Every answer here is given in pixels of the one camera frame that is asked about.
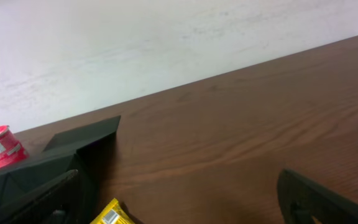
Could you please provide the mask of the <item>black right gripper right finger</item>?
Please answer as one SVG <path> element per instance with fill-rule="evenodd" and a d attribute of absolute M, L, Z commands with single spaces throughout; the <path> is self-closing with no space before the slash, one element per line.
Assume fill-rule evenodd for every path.
<path fill-rule="evenodd" d="M 293 170 L 279 173 L 277 196 L 285 223 L 358 223 L 358 204 Z"/>

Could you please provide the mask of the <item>black gift box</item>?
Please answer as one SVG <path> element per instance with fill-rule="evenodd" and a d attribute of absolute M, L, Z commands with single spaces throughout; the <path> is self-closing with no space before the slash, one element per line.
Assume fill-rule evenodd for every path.
<path fill-rule="evenodd" d="M 36 156 L 0 168 L 0 207 L 69 170 L 79 173 L 78 223 L 90 223 L 102 170 L 112 162 L 120 116 L 58 133 Z"/>

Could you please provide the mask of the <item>yellow snack bar wrapper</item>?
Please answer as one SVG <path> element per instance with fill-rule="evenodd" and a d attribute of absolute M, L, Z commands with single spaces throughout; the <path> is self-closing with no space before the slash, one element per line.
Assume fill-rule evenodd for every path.
<path fill-rule="evenodd" d="M 90 224 L 135 224 L 114 198 Z"/>

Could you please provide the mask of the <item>red soda can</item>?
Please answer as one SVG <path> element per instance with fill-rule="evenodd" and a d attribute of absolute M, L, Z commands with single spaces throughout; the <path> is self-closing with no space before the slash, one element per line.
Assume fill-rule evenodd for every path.
<path fill-rule="evenodd" d="M 28 152 L 9 126 L 0 126 L 0 168 L 23 161 L 28 156 Z"/>

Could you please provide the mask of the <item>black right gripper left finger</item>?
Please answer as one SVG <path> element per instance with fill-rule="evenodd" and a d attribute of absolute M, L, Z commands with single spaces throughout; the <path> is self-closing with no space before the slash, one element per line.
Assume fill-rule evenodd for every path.
<path fill-rule="evenodd" d="M 79 173 L 69 170 L 0 207 L 0 224 L 78 223 Z"/>

